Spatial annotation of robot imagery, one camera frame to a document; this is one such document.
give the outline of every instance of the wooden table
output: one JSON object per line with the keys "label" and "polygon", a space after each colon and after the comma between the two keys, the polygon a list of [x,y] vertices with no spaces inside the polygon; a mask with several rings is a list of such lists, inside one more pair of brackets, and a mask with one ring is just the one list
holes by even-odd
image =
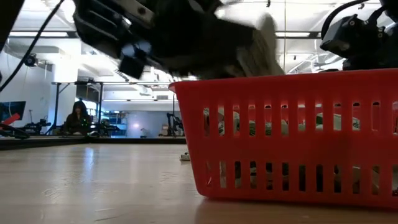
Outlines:
{"label": "wooden table", "polygon": [[87,144],[0,152],[0,223],[397,223],[398,212],[216,202],[184,145]]}

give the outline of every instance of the computer screen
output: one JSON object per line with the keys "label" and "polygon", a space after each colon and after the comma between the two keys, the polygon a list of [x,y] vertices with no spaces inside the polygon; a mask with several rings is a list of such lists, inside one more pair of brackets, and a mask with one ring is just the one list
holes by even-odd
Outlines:
{"label": "computer screen", "polygon": [[19,114],[19,119],[24,116],[26,101],[0,102],[0,120],[5,121],[14,114]]}

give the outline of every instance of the red plastic basket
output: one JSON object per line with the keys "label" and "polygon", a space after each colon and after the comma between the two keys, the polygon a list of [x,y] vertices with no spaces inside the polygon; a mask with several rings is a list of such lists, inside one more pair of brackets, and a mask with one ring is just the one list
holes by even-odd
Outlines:
{"label": "red plastic basket", "polygon": [[[170,89],[180,103],[200,194],[211,198],[398,208],[392,186],[398,176],[393,173],[398,165],[398,136],[394,134],[397,116],[393,108],[398,101],[397,85],[398,70],[391,69],[179,82]],[[315,128],[317,104],[322,104],[322,130]],[[233,133],[235,106],[239,106],[239,134]],[[218,134],[219,107],[224,109],[223,136]],[[208,136],[204,131],[204,108],[210,109]],[[334,113],[341,114],[341,131],[333,129]],[[353,113],[360,119],[359,131],[352,128]],[[256,122],[255,136],[249,135],[249,117]],[[281,134],[282,117],[289,120],[287,136]],[[299,131],[303,118],[305,131]],[[265,135],[268,121],[272,123],[270,136]],[[226,164],[224,187],[220,184],[220,162]],[[235,186],[235,162],[241,164],[239,189]],[[251,162],[256,162],[255,189],[251,186]],[[273,167],[272,190],[266,186],[270,178],[266,164]],[[282,181],[286,181],[282,180],[282,166],[286,164],[288,189],[282,187]],[[319,166],[321,190],[317,186]],[[334,188],[335,166],[341,172],[338,193]],[[360,167],[359,192],[353,192],[354,166]],[[379,169],[377,194],[372,191],[374,166]],[[305,190],[299,187],[303,181]]]}

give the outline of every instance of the woman with long hair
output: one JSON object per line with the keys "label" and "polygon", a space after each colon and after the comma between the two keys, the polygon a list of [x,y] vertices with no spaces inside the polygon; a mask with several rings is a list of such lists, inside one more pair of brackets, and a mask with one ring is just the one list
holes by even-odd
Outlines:
{"label": "woman with long hair", "polygon": [[73,110],[68,115],[64,125],[67,134],[86,134],[90,131],[91,117],[88,115],[87,107],[82,101],[77,101],[73,105]]}

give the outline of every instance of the ceiling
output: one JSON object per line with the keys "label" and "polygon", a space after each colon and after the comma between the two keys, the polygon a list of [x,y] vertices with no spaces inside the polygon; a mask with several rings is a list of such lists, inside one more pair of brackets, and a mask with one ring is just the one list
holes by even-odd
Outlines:
{"label": "ceiling", "polygon": [[[256,26],[258,25],[259,18],[264,13],[269,13],[275,20],[278,32],[319,32],[322,28],[323,21],[330,12],[349,1],[350,0],[271,0],[270,7],[267,7],[267,1],[242,0],[232,3],[232,1],[226,0],[225,3],[227,5],[219,8],[216,14],[221,19],[235,21],[249,26]],[[25,0],[22,11],[14,24],[13,31],[37,31],[50,13],[50,10],[57,3],[57,0]],[[370,0],[362,9],[360,9],[359,6],[353,6],[344,10],[336,16],[334,21],[353,14],[358,14],[358,17],[361,19],[367,19],[370,14],[379,7],[379,0]],[[72,20],[74,10],[75,7],[72,0],[65,0],[61,9],[46,27],[46,31],[74,31],[75,28]],[[380,26],[387,26],[392,23],[384,14],[379,18],[378,22]],[[15,45],[29,45],[31,39],[13,39],[12,41],[14,41]],[[79,40],[41,39],[38,45],[56,46],[67,54],[70,50],[68,44],[66,44],[68,41]],[[319,48],[320,42],[321,40],[319,39],[290,39],[289,37],[286,37],[286,39],[279,39],[277,60],[280,66],[284,68],[286,73],[314,72],[316,68],[312,66],[312,62],[315,60],[318,60],[318,62],[321,62],[321,60],[325,62],[330,61],[331,58],[334,59],[334,55],[328,54]],[[87,49],[87,52],[90,51],[90,47],[87,45],[82,44],[81,48]],[[82,55],[82,51],[79,52],[81,56],[78,60],[88,68],[82,68],[82,76],[94,74],[95,77],[107,77],[109,80],[114,78],[120,79],[119,76],[114,74],[115,66],[113,65],[115,62],[109,62],[109,58],[101,54]],[[339,63],[330,66],[338,67]]]}

